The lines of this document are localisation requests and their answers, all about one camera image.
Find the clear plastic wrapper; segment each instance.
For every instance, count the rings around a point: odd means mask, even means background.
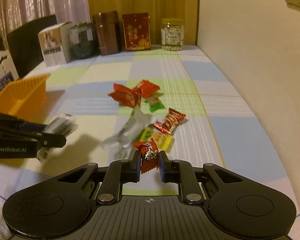
[[[129,120],[124,127],[115,135],[103,140],[100,147],[109,150],[111,147],[118,148],[121,159],[124,159],[131,152],[132,143],[141,135],[143,130],[151,123],[151,116],[144,114],[139,107],[135,107]]]
[[[75,123],[75,118],[69,114],[61,114],[55,118],[50,124],[48,124],[43,132],[52,134],[62,134],[65,137],[77,130],[78,125]],[[37,159],[40,162],[45,162],[48,155],[54,148],[42,147],[37,153]]]

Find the candy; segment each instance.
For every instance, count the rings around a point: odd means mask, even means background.
[[[141,80],[132,90],[134,90],[134,91],[140,90],[141,96],[143,98],[148,98],[154,92],[157,92],[158,90],[160,90],[160,87],[151,83],[148,80]]]
[[[171,135],[163,134],[160,132],[155,132],[150,127],[145,129],[139,139],[140,142],[149,142],[153,139],[158,146],[163,151],[166,151],[169,147],[169,144],[172,140]]]
[[[111,92],[110,94],[108,94],[108,96],[112,97],[115,101],[118,101],[119,103],[132,108],[135,106],[140,107],[140,90],[132,90],[121,84],[113,84],[113,88],[114,92]]]
[[[180,122],[186,117],[185,114],[180,113],[172,108],[162,122],[155,122],[154,126],[161,132],[171,135]]]
[[[154,111],[157,111],[158,109],[164,109],[164,105],[161,102],[161,100],[159,99],[158,94],[154,93],[151,96],[149,96],[146,101],[149,104],[149,110],[151,113],[153,113]]]
[[[141,174],[159,167],[159,150],[153,138],[150,142],[137,142],[132,144],[141,152]]]

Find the screw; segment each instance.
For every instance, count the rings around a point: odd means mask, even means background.
[[[192,193],[192,194],[188,194],[186,196],[186,199],[189,200],[189,201],[199,201],[201,200],[201,196],[199,194],[196,194],[196,193]]]
[[[112,194],[104,193],[99,195],[98,198],[103,202],[109,202],[114,199],[114,196]]]

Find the orange plastic crate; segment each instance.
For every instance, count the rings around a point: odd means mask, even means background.
[[[47,99],[46,80],[50,74],[10,82],[0,92],[0,113],[31,122]]]

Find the red gift box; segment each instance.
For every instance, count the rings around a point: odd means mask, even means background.
[[[151,49],[148,13],[122,14],[122,22],[128,51]]]

